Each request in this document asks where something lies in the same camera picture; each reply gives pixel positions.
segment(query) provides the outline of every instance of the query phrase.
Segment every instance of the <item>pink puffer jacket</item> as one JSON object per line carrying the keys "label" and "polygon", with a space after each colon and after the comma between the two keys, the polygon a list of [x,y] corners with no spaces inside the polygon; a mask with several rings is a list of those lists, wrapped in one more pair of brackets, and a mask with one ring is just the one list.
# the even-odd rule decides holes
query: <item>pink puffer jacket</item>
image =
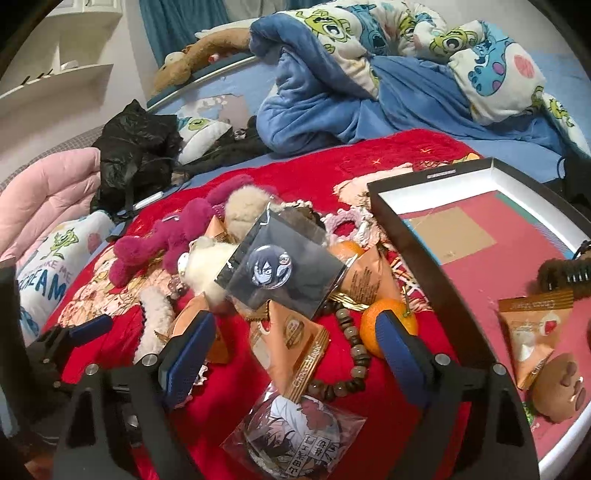
{"label": "pink puffer jacket", "polygon": [[26,262],[60,223],[88,215],[100,185],[100,151],[54,153],[17,175],[0,195],[0,260]]}

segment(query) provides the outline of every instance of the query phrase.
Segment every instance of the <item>brown bear plush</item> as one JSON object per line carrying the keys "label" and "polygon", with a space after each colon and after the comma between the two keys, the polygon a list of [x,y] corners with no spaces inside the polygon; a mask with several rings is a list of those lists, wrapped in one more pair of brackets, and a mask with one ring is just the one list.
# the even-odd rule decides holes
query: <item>brown bear plush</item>
{"label": "brown bear plush", "polygon": [[535,409],[555,423],[565,421],[585,402],[583,377],[572,353],[563,353],[540,372],[531,393]]}
{"label": "brown bear plush", "polygon": [[196,72],[208,65],[208,58],[219,53],[225,54],[248,51],[251,39],[249,28],[228,28],[206,35],[193,45],[187,46],[183,52],[185,55],[168,64],[162,65],[154,77],[154,90],[156,95],[166,87],[182,85]]}

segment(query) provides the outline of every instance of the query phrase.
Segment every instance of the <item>cartoon print comforter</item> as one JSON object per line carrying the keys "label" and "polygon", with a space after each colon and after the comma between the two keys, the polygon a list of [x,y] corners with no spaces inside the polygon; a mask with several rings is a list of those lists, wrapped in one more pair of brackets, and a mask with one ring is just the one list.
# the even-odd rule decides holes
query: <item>cartoon print comforter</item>
{"label": "cartoon print comforter", "polygon": [[335,0],[254,22],[251,51],[276,47],[277,92],[257,128],[280,153],[429,128],[591,157],[530,55],[490,23],[450,30],[424,5]]}

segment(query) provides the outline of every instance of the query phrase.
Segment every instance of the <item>plaid fabric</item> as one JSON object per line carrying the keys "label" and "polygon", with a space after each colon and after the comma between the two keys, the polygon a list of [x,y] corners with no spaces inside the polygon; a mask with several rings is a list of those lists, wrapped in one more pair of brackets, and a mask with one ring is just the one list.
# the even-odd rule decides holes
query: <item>plaid fabric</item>
{"label": "plaid fabric", "polygon": [[12,181],[14,177],[16,177],[20,172],[25,170],[27,167],[33,165],[37,160],[41,160],[52,153],[58,152],[65,152],[66,150],[74,150],[76,148],[86,148],[90,147],[97,138],[100,137],[100,134],[103,131],[103,125],[100,127],[93,128],[92,130],[88,130],[88,132],[84,132],[83,134],[77,135],[69,140],[66,140],[59,145],[56,145],[53,148],[43,152],[41,155],[36,156],[33,158],[29,163],[26,163],[12,172],[5,180],[0,183],[0,193],[6,189],[8,184]]}

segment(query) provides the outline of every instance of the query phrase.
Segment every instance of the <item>orange fruit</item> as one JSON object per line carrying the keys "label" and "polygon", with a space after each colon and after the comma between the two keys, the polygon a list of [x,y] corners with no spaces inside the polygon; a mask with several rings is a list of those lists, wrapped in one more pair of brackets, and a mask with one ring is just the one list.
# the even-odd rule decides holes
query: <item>orange fruit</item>
{"label": "orange fruit", "polygon": [[328,247],[328,251],[332,253],[341,262],[346,262],[349,258],[357,255],[360,257],[365,253],[365,250],[352,240],[343,240]]}
{"label": "orange fruit", "polygon": [[384,354],[375,336],[375,322],[378,315],[384,310],[392,310],[408,333],[418,335],[417,318],[414,316],[414,313],[407,313],[407,306],[403,301],[382,299],[372,303],[361,315],[359,336],[368,352],[379,358],[384,358]]}

